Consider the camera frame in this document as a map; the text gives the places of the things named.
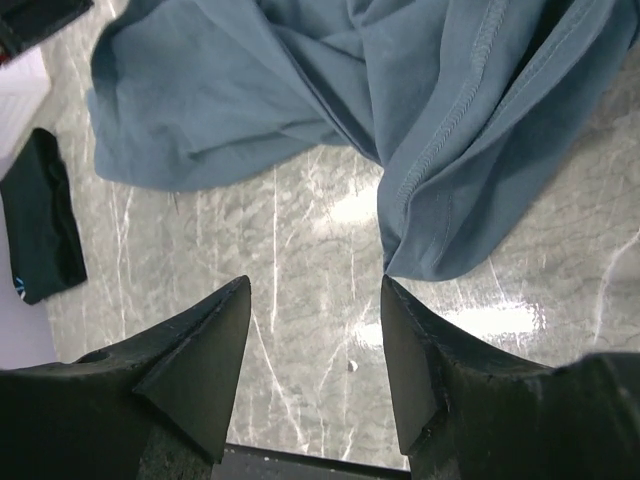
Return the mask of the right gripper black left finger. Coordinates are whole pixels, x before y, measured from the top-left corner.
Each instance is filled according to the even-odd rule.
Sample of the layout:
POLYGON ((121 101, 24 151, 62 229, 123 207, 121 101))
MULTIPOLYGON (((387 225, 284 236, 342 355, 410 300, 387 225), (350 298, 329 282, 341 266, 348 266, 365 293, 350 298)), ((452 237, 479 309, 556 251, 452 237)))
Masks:
POLYGON ((222 459, 251 317, 238 277, 72 363, 1 374, 5 479, 207 479, 222 459))

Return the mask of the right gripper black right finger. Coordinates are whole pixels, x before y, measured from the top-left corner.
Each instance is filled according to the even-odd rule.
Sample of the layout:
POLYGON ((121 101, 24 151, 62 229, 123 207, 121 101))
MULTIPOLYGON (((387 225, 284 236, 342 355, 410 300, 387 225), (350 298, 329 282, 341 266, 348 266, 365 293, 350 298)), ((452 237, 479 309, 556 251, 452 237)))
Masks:
POLYGON ((415 479, 635 479, 639 357, 561 367, 500 350, 391 278, 383 347, 398 443, 415 479))

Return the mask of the blue-grey t-shirt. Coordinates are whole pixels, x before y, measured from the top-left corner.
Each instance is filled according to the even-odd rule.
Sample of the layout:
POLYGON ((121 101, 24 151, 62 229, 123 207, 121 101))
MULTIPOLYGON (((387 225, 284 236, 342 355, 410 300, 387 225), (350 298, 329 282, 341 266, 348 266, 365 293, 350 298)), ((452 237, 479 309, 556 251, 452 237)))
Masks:
POLYGON ((390 276, 482 263, 639 36, 635 1, 132 1, 91 60, 95 169, 226 186, 319 144, 383 169, 390 276))

